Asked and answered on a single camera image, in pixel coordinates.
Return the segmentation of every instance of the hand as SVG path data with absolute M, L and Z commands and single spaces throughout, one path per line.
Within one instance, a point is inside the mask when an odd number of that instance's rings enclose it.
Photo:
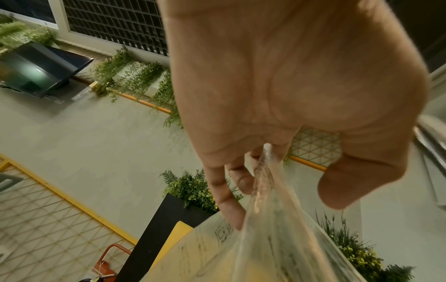
M 218 207 L 237 229 L 265 143 L 283 158 L 305 124 L 341 133 L 319 195 L 343 209 L 407 166 L 426 68 L 381 0 L 161 0 L 179 113 Z

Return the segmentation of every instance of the wire mesh panel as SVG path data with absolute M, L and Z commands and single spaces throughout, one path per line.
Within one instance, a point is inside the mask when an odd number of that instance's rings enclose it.
M 107 246 L 134 245 L 14 166 L 3 173 L 24 180 L 0 192 L 0 282 L 77 282 L 93 269 Z M 105 257 L 119 272 L 128 255 Z
M 290 150 L 296 157 L 327 167 L 341 156 L 339 134 L 304 126 L 294 137 Z
M 74 32 L 168 56 L 156 0 L 64 0 Z

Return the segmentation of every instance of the wall-mounted tv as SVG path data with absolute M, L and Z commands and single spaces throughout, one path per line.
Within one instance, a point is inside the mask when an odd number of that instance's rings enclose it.
M 92 58 L 29 42 L 0 56 L 0 81 L 39 98 L 67 82 Z

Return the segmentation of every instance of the television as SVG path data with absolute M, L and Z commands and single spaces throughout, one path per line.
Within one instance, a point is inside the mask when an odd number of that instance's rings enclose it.
M 43 98 L 84 69 L 92 58 L 35 42 L 0 56 L 4 87 Z

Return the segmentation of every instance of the plastic bag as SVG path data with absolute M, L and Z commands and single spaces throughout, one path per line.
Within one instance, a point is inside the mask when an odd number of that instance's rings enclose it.
M 241 200 L 246 205 L 249 197 Z M 179 241 L 144 282 L 364 282 L 264 150 L 241 232 L 217 213 Z

